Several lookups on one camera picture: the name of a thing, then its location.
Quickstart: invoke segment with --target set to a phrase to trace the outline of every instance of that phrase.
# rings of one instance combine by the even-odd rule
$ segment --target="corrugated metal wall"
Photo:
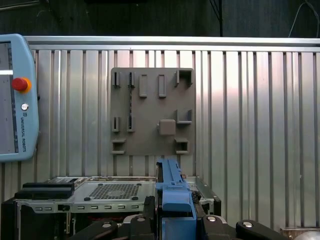
[[[196,153],[179,157],[184,173],[211,186],[231,225],[248,218],[276,230],[319,225],[318,48],[48,49],[33,51],[41,97],[37,152],[0,165],[2,201],[23,183],[55,176],[154,176],[159,156],[109,153],[109,73],[193,67]]]

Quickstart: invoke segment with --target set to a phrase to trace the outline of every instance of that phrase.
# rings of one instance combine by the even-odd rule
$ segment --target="metal surface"
[[[130,199],[136,197],[139,191],[139,185],[134,183],[129,184],[99,184],[89,197],[93,199],[108,200],[108,199]]]
[[[244,222],[243,222],[243,225],[244,225],[245,227],[247,227],[247,228],[252,228],[252,227],[253,227],[252,223],[251,223],[251,222],[248,222],[248,221],[244,221]]]
[[[301,234],[295,240],[319,240],[320,239],[320,232],[317,231],[309,231]]]
[[[77,189],[81,186],[85,181],[91,180],[87,177],[56,177],[54,179],[48,180],[48,183],[74,183],[74,189]]]
[[[111,224],[105,223],[105,224],[102,225],[102,227],[107,229],[107,228],[111,227]]]
[[[110,155],[117,67],[195,70],[194,157],[178,158],[240,219],[317,226],[320,41],[293,38],[27,37],[36,59],[36,156],[2,164],[1,199],[54,176],[155,176],[159,156]]]
[[[17,202],[38,214],[142,212],[147,196],[154,196],[154,181],[109,181],[101,183],[87,178],[68,199],[27,200]]]
[[[215,222],[217,219],[214,216],[208,216],[210,222]]]
[[[139,94],[142,76],[148,92],[144,98]],[[114,67],[110,88],[113,153],[192,155],[196,130],[194,78],[191,68]],[[174,133],[161,136],[156,127],[165,120],[174,121]]]
[[[27,103],[24,103],[24,104],[21,105],[21,109],[22,109],[23,111],[28,110],[28,108],[29,108],[29,105],[28,105]]]
[[[201,205],[209,204],[209,213],[214,213],[214,202],[217,197],[207,184],[200,177],[188,176],[185,179],[190,186],[190,190],[201,193]]]
[[[318,227],[305,227],[305,228],[287,227],[280,230],[282,235],[288,237],[288,239],[290,240],[296,239],[298,236],[300,236],[303,233],[318,232],[318,234],[320,234],[319,231],[320,231],[320,228]]]

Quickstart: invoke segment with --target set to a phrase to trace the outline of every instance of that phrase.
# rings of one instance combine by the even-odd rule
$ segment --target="square block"
[[[159,134],[162,136],[176,135],[176,121],[173,119],[161,119],[159,121]]]

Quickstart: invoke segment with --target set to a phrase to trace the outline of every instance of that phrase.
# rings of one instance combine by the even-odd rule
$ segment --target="blue robot part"
[[[28,160],[39,133],[35,60],[19,34],[0,35],[0,59],[0,162]]]
[[[155,188],[162,192],[162,211],[172,217],[163,217],[162,240],[195,240],[197,216],[192,193],[187,182],[181,176],[178,162],[174,158],[158,160],[162,166],[163,182],[157,182]],[[173,212],[187,216],[175,217]]]

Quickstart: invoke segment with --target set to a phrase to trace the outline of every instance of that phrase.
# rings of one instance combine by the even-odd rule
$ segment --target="gray pegboard panel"
[[[111,78],[113,154],[193,154],[196,91],[192,68],[115,67]]]

